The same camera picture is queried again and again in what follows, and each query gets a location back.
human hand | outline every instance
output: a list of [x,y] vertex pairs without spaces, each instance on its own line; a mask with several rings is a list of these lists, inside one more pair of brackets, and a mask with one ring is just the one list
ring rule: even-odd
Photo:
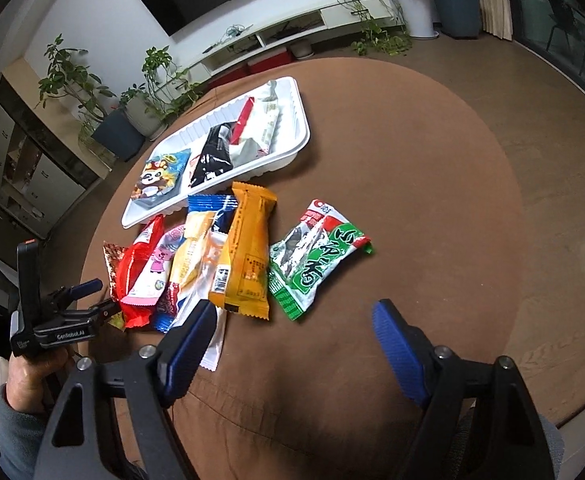
[[16,412],[44,413],[44,379],[71,359],[68,347],[55,348],[33,359],[10,356],[6,400]]

wooden floor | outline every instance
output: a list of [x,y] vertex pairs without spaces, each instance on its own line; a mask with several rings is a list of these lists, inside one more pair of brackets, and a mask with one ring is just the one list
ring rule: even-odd
[[[340,48],[319,55],[354,54]],[[442,36],[415,42],[407,56],[371,57],[446,85],[477,111],[508,155],[530,250],[505,351],[519,363],[540,412],[555,423],[567,420],[585,406],[585,96],[521,46],[492,36]],[[52,236],[48,289],[79,280],[96,223],[128,166],[117,168]]]

barcode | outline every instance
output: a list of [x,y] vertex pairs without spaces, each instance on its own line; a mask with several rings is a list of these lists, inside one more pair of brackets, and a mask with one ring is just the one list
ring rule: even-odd
[[215,270],[214,280],[212,280],[211,292],[217,292],[223,294],[226,292],[226,286],[228,285],[228,277],[230,276],[229,265],[218,265]]

bolt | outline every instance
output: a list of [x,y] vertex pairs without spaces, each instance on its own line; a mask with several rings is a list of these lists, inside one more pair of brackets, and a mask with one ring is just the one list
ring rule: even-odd
[[88,370],[92,366],[92,361],[90,357],[82,357],[79,361],[77,361],[77,368],[81,371]]
[[139,355],[142,359],[148,359],[153,357],[153,355],[157,352],[157,347],[154,345],[146,345],[142,346],[139,349]]
[[436,346],[435,355],[440,359],[448,359],[448,357],[453,355],[453,351],[450,350],[447,346]]
[[502,355],[499,359],[497,359],[497,362],[504,370],[509,370],[510,368],[515,367],[515,362],[507,355]]

round table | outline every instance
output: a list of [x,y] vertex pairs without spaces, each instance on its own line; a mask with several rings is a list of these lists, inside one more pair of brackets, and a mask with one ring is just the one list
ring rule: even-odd
[[[492,362],[520,303],[519,188],[495,137],[465,102],[377,60],[309,60],[233,82],[209,92],[164,136],[284,75],[298,82],[311,140],[289,166],[253,181],[278,196],[271,242],[317,198],[372,238],[376,252],[349,256],[297,322],[273,300],[270,321],[230,315],[217,371],[200,368],[171,415],[202,480],[386,478],[420,410],[402,396],[375,339],[372,306],[391,298],[434,344]],[[107,282],[103,242],[129,245],[136,237],[138,228],[124,230],[120,220],[144,160],[106,208],[82,280]],[[107,327],[90,352],[114,360],[159,337]]]

